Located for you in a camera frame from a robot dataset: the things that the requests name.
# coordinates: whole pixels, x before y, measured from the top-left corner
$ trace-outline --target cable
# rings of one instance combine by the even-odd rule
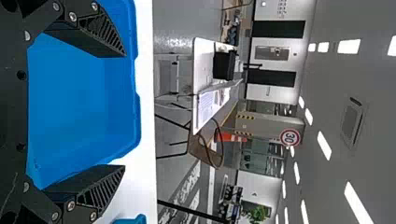
[[[216,165],[216,164],[213,162],[212,157],[210,156],[210,153],[209,153],[209,150],[211,150],[211,149],[207,146],[206,140],[204,139],[204,137],[203,137],[200,133],[198,133],[198,134],[199,134],[199,137],[204,141],[205,149],[206,149],[206,156],[207,156],[207,158],[209,159],[210,165],[213,166],[213,167],[215,167],[215,169],[218,170],[218,169],[219,169],[221,166],[223,166],[223,164],[224,164],[224,142],[223,142],[223,138],[222,138],[222,134],[221,134],[221,129],[220,129],[220,126],[219,126],[218,121],[215,120],[215,119],[213,119],[213,118],[212,118],[211,120],[213,120],[213,121],[216,123],[216,126],[217,126],[217,128],[215,129],[215,133],[214,133],[215,137],[217,137],[218,134],[219,134],[219,136],[220,136],[220,142],[221,142],[221,159],[220,159],[219,165]]]

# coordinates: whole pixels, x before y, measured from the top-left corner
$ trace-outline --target screw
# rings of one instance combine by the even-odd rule
[[[58,219],[58,217],[59,217],[59,213],[54,213],[54,214],[52,214],[52,221],[55,221],[56,219]]]
[[[71,201],[70,203],[67,204],[67,211],[71,212],[75,207],[76,207],[76,203],[74,201]]]
[[[25,31],[25,40],[26,40],[26,41],[29,41],[30,38],[32,38],[32,37],[30,37],[29,32]]]
[[[61,9],[61,8],[59,7],[59,4],[58,4],[58,3],[52,3],[52,7],[53,7],[53,9],[55,9],[55,11],[59,11],[59,9]]]
[[[90,220],[91,220],[91,221],[95,221],[96,218],[97,218],[96,213],[95,213],[95,212],[92,212],[91,215],[90,215]]]
[[[92,2],[92,3],[91,3],[91,7],[92,7],[93,11],[97,11],[98,8],[99,8],[98,4],[95,3],[95,2]]]
[[[69,18],[71,21],[77,21],[77,15],[74,12],[69,12]]]
[[[26,193],[30,188],[30,185],[28,182],[23,183],[23,193]]]

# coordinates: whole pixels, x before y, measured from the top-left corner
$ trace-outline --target black panel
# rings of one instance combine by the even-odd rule
[[[233,80],[236,52],[216,52],[213,58],[213,78]]]
[[[303,38],[305,21],[254,21],[252,37]]]
[[[296,75],[296,72],[250,69],[247,74],[247,83],[279,87],[294,87]]]

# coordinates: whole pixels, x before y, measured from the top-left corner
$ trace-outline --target white table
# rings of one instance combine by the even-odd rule
[[[117,218],[144,214],[148,223],[158,223],[153,104],[153,23],[152,1],[134,0],[139,56],[135,61],[135,81],[140,96],[142,139],[140,145],[112,164],[126,165],[125,175],[110,206],[95,224],[109,224]]]
[[[198,119],[198,94],[200,91],[209,87],[213,83],[213,58],[216,52],[229,52],[235,50],[234,46],[223,44],[220,42],[206,40],[202,38],[194,38],[192,45],[192,134],[198,133],[210,119],[200,123]],[[210,118],[224,106],[215,106],[212,108]]]

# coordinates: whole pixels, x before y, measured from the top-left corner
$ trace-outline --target paper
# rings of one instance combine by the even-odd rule
[[[198,95],[198,122],[201,129],[230,100],[231,88],[209,91]]]

